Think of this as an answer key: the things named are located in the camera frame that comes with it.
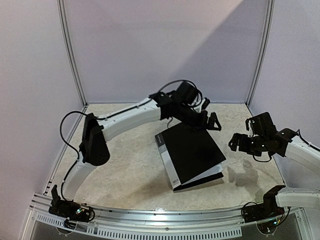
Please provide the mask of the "black file folder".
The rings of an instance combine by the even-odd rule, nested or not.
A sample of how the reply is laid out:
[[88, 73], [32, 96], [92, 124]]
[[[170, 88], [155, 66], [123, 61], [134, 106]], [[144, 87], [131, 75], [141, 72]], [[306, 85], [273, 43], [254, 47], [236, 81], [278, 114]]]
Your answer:
[[154, 139], [173, 192], [224, 177], [226, 157], [207, 130], [179, 123]]

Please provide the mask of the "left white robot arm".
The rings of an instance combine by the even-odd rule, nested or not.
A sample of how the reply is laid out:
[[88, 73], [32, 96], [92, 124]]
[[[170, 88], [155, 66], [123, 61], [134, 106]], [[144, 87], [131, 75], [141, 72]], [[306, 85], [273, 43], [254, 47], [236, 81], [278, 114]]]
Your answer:
[[206, 111], [210, 100], [190, 80], [179, 79], [176, 90], [164, 92], [159, 89], [142, 101], [104, 116], [93, 113], [85, 115], [82, 139], [76, 152], [75, 162], [62, 180], [55, 209], [63, 216], [74, 213], [73, 201], [78, 189], [89, 174], [110, 159], [107, 142], [138, 126], [177, 119], [197, 130], [220, 131], [222, 129], [215, 112]]

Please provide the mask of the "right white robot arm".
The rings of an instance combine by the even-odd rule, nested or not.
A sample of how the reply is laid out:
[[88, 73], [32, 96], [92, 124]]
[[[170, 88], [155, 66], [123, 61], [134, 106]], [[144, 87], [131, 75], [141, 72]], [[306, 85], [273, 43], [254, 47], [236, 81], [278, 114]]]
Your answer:
[[234, 133], [228, 143], [236, 152], [257, 160], [263, 153], [275, 157], [284, 185], [263, 196], [258, 213], [269, 218], [278, 208], [320, 208], [320, 149], [304, 139], [299, 130], [277, 130], [268, 112], [245, 121], [247, 134]]

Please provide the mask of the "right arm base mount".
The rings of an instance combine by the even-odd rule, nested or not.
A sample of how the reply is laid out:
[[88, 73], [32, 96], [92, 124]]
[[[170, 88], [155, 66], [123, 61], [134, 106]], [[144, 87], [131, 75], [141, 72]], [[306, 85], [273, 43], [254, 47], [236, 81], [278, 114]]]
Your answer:
[[263, 195], [262, 203], [248, 202], [241, 208], [241, 215], [245, 223], [257, 222], [281, 215], [280, 220], [275, 220], [272, 226], [279, 226], [290, 214], [291, 207], [288, 207], [287, 214], [285, 209], [278, 206], [276, 195], [285, 185], [276, 185]]

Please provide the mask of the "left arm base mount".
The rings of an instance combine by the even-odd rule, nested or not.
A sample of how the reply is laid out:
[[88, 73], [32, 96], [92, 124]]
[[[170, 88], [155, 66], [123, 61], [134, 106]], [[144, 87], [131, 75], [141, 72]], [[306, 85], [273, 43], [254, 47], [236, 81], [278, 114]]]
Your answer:
[[94, 209], [86, 203], [77, 203], [62, 199], [55, 184], [51, 190], [52, 200], [48, 212], [52, 215], [65, 218], [69, 221], [89, 223], [94, 220]]

